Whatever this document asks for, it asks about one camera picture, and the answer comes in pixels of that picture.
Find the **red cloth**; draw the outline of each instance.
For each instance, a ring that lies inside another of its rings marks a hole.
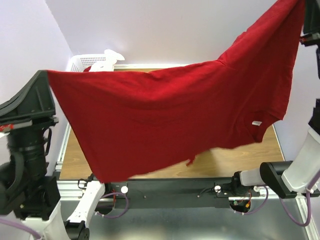
[[[277,1],[218,60],[149,73],[48,71],[96,177],[124,181],[261,142],[287,109],[304,2]]]

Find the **purple cable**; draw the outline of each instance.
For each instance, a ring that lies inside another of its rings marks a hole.
[[[269,197],[269,191],[268,191],[268,188],[266,186],[259,186],[259,187],[264,187],[265,188],[265,191],[266,191],[266,195],[265,195],[265,199],[263,201],[263,203],[255,210],[253,211],[249,211],[249,212],[239,212],[239,211],[235,211],[236,213],[239,213],[241,215],[250,215],[250,214],[255,214],[256,212],[258,212],[260,209],[263,208],[263,206],[266,204],[267,200],[268,200],[268,197]]]
[[[31,234],[34,237],[34,239],[36,239],[36,240],[42,239],[41,235],[38,232],[36,232],[32,228],[30,228],[22,223],[6,220],[6,219],[0,217],[0,224],[4,224],[4,225],[10,226],[10,227],[14,227],[16,229],[23,230],[23,231]]]
[[[313,188],[313,186],[316,184],[316,182],[318,181],[318,179],[320,178],[320,170],[317,172],[317,174],[312,178],[312,180],[310,181],[307,189],[311,190]],[[310,191],[306,191],[306,206],[307,206],[307,217],[305,220],[305,223],[300,223],[297,220],[295,220],[294,216],[292,216],[292,214],[289,212],[288,208],[286,207],[284,201],[280,198],[280,202],[284,208],[284,211],[286,212],[286,214],[289,216],[289,218],[298,226],[300,227],[306,227],[310,224],[311,221],[311,196],[310,196]]]
[[[101,198],[106,198],[106,197],[110,197],[110,196],[113,196],[113,195],[121,195],[125,198],[125,208],[124,210],[118,214],[118,215],[115,215],[115,216],[108,216],[108,215],[103,215],[101,214],[100,212],[96,211],[95,214],[96,215],[99,215],[103,218],[106,218],[106,219],[116,219],[116,218],[119,218],[121,217],[123,214],[125,214],[127,211],[128,211],[128,208],[129,208],[129,199],[127,198],[127,196],[125,194],[123,194],[122,192],[112,192],[112,193],[109,193],[109,194],[106,194],[104,196],[102,196]]]

